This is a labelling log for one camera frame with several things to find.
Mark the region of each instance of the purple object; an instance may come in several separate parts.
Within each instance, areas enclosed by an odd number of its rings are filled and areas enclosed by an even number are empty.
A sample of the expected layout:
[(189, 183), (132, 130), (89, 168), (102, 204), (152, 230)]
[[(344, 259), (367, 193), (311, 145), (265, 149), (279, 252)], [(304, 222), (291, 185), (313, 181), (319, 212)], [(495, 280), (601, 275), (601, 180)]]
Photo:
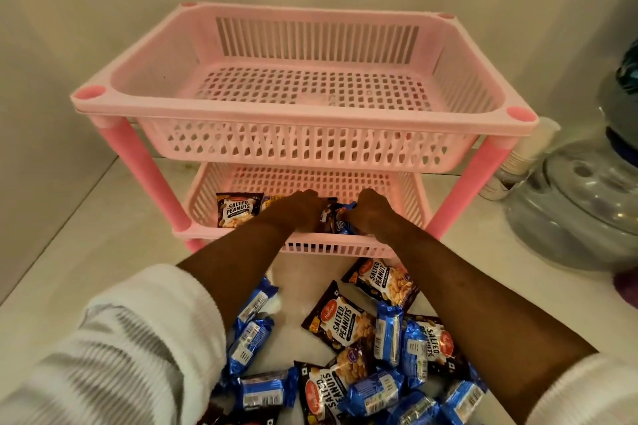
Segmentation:
[(638, 268), (616, 274), (614, 287), (624, 300), (634, 308), (638, 308)]

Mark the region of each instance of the red oval logo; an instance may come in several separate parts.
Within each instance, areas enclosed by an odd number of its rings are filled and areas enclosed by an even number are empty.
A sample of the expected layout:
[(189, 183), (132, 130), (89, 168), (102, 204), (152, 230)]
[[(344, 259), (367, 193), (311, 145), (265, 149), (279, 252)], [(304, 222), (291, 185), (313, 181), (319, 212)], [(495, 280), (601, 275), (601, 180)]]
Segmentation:
[(323, 322), (330, 321), (337, 313), (337, 301), (335, 299), (329, 300), (321, 311), (321, 320)]
[(363, 266), (359, 268), (359, 274), (365, 274), (370, 269), (372, 269), (372, 264), (374, 263), (374, 259), (368, 259), (364, 262)]
[(441, 337), (439, 338), (439, 345), (441, 347), (441, 353), (446, 357), (451, 357), (454, 351), (454, 341), (452, 341), (452, 335), (443, 330), (441, 331)]
[(321, 395), (319, 394), (319, 387), (311, 380), (306, 382), (306, 402), (310, 413), (313, 415), (320, 414), (322, 403)]

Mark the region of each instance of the human hand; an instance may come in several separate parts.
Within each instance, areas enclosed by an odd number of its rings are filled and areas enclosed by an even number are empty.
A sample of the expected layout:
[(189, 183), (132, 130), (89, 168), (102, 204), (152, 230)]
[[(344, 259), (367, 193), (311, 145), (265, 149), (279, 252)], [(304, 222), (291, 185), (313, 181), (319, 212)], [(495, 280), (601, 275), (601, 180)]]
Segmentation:
[(388, 199), (376, 193), (372, 188), (364, 188), (359, 194), (357, 206), (346, 212), (342, 219), (352, 223), (366, 234), (387, 244), (387, 234), (398, 219), (403, 220), (390, 206)]
[(273, 219), (298, 232), (312, 232), (327, 204), (327, 200), (319, 198), (315, 190), (298, 190), (291, 196), (273, 202), (260, 216)]

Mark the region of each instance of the table surface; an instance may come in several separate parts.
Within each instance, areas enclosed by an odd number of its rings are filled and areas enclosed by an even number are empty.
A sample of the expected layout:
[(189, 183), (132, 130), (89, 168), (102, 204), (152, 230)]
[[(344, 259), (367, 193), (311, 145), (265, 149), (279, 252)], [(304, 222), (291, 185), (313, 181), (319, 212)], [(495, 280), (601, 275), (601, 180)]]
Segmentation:
[[(185, 195), (197, 165), (158, 160), (171, 186)], [(423, 175), (435, 210), (456, 177)], [(614, 291), (609, 275), (571, 271), (530, 252), (507, 226), (503, 208), (477, 197), (444, 236), (443, 243), (484, 273), (568, 325), (602, 352), (638, 366), (638, 310)], [(157, 262), (187, 256), (168, 223), (120, 160), (104, 175), (20, 284), (0, 306), (0, 397), (15, 389), (32, 366), (78, 324), (95, 294)], [(331, 280), (339, 280), (352, 258), (279, 254), (271, 268), (281, 287), (275, 304), (275, 330), (251, 371), (292, 365), (291, 360), (322, 365), (333, 352), (300, 328)], [(371, 308), (357, 289), (345, 289)], [(423, 295), (414, 312), (431, 311)], [(301, 423), (299, 402), (280, 425)], [(490, 394), (472, 422), (511, 425)]]

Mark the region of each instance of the person's left hand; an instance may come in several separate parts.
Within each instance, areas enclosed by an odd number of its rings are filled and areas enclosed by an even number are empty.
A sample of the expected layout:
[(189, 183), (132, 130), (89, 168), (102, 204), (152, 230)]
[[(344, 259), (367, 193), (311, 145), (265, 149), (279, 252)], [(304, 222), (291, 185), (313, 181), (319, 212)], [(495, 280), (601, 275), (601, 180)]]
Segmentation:
[(298, 232), (315, 230), (327, 200), (319, 198), (315, 190), (297, 191), (273, 202), (260, 216), (275, 219)]

